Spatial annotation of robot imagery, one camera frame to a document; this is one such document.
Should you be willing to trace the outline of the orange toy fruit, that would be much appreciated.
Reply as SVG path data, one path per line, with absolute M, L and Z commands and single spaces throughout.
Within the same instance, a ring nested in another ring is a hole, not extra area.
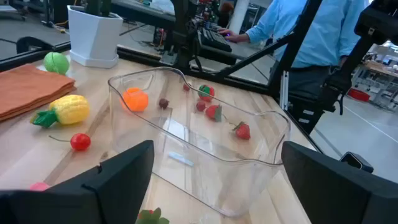
M 123 93 L 120 104 L 125 110 L 142 112 L 149 104 L 149 96 L 140 88 L 128 88 Z

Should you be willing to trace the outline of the orange folded cloth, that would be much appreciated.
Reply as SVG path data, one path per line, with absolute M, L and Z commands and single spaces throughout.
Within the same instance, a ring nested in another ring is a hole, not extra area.
M 0 73 L 0 121 L 36 109 L 73 91 L 75 80 L 32 64 Z

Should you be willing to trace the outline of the white plant pot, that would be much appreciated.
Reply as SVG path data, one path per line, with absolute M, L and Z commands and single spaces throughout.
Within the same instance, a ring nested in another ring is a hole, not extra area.
M 68 5 L 70 58 L 85 67 L 112 68 L 119 59 L 117 45 L 123 25 L 122 17 L 84 12 L 82 6 Z

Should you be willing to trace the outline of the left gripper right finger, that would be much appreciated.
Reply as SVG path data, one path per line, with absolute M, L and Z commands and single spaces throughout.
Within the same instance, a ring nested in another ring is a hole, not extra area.
M 281 158 L 312 224 L 398 224 L 398 184 L 292 141 Z

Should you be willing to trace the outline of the red toy strawberry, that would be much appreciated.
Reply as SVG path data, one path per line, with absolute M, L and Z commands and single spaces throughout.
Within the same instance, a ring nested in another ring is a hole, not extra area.
M 234 129 L 236 136 L 240 139 L 249 140 L 251 138 L 250 127 L 245 122 L 240 122 Z
M 198 96 L 201 100 L 211 102 L 215 95 L 215 89 L 209 85 L 201 85 L 199 87 Z
M 215 121 L 221 122 L 222 120 L 222 106 L 221 105 L 211 105 L 205 111 L 206 116 Z
M 162 217 L 158 207 L 155 210 L 141 210 L 135 224 L 170 224 L 170 221 Z

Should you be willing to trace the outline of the yellow toy pineapple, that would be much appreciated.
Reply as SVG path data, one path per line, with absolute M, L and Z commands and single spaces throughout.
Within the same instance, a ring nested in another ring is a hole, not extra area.
M 90 105 L 81 95 L 66 95 L 51 102 L 47 110 L 37 112 L 30 123 L 49 128 L 54 123 L 69 125 L 80 123 L 90 115 Z

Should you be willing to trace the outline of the green toy lime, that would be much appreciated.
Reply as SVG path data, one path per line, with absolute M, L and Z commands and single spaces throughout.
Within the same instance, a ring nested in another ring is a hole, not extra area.
M 49 52 L 44 57 L 44 67 L 48 72 L 65 75 L 70 67 L 69 61 L 64 54 Z

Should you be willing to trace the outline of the person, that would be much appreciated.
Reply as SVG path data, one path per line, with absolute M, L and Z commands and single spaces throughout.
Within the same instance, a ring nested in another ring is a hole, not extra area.
M 259 22 L 246 31 L 250 43 L 281 38 L 293 28 L 307 0 L 273 0 Z M 332 70 L 341 65 L 359 40 L 354 33 L 368 0 L 322 0 L 289 72 L 289 91 L 320 94 Z

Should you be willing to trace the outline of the green cactus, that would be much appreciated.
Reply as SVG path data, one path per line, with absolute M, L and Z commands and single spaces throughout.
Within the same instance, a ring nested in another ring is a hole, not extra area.
M 93 16 L 108 17 L 111 0 L 86 0 L 85 13 Z

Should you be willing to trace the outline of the red bin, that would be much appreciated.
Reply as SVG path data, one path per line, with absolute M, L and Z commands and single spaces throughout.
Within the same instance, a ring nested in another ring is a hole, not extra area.
M 351 88 L 348 91 L 348 96 L 354 98 L 355 100 L 363 101 L 363 102 L 368 102 L 370 99 L 369 94 L 367 94 L 363 91 L 360 91 L 360 90 L 353 89 L 353 88 Z

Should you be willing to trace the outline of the red cherry with stem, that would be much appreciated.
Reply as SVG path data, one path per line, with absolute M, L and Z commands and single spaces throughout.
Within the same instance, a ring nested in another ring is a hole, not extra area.
M 70 140 L 55 138 L 51 135 L 49 135 L 49 138 L 58 142 L 68 142 L 74 151 L 85 151 L 91 145 L 90 137 L 83 133 L 74 134 Z

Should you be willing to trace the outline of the small pink fruit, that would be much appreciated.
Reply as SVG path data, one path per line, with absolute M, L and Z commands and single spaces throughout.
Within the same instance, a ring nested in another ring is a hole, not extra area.
M 29 187 L 29 190 L 33 191 L 44 191 L 50 188 L 50 186 L 44 182 L 36 182 Z

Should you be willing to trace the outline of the clear plastic container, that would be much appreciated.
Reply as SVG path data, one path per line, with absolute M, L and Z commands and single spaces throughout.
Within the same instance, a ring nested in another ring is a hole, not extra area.
M 190 91 L 184 91 L 187 84 Z M 113 146 L 118 152 L 145 140 L 154 142 L 153 173 L 181 191 L 229 217 L 246 212 L 281 165 L 282 144 L 290 137 L 290 122 L 270 109 L 261 95 L 187 77 L 170 67 L 158 67 L 109 79 Z M 211 102 L 199 98 L 201 85 L 215 89 Z M 148 94 L 142 112 L 120 104 L 128 88 Z M 169 100 L 167 109 L 159 100 Z M 222 106 L 222 120 L 209 119 L 206 108 Z M 233 129 L 245 122 L 251 138 Z

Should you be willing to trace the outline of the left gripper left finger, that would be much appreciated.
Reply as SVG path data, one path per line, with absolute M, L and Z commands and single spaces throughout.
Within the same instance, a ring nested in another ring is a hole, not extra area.
M 0 190 L 0 224 L 133 224 L 153 163 L 145 140 L 44 191 Z

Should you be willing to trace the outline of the person's hand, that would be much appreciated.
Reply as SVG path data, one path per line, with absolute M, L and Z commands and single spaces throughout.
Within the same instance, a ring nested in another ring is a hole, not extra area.
M 233 31 L 226 28 L 219 28 L 217 33 L 223 35 L 224 38 L 230 42 L 240 43 L 240 42 L 250 42 L 249 36 L 244 34 L 235 34 Z

